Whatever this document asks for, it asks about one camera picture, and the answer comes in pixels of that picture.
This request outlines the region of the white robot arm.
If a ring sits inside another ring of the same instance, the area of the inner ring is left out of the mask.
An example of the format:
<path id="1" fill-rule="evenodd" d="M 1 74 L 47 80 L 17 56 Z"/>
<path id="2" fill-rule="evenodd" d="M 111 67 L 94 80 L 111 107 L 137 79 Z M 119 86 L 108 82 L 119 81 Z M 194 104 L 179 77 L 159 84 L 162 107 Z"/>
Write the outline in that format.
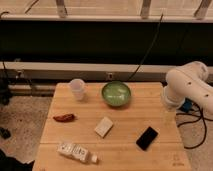
<path id="1" fill-rule="evenodd" d="M 208 76 L 208 67 L 200 61 L 169 70 L 166 74 L 167 85 L 161 93 L 162 103 L 168 110 L 178 109 L 188 98 L 213 114 L 213 87 L 206 83 Z"/>

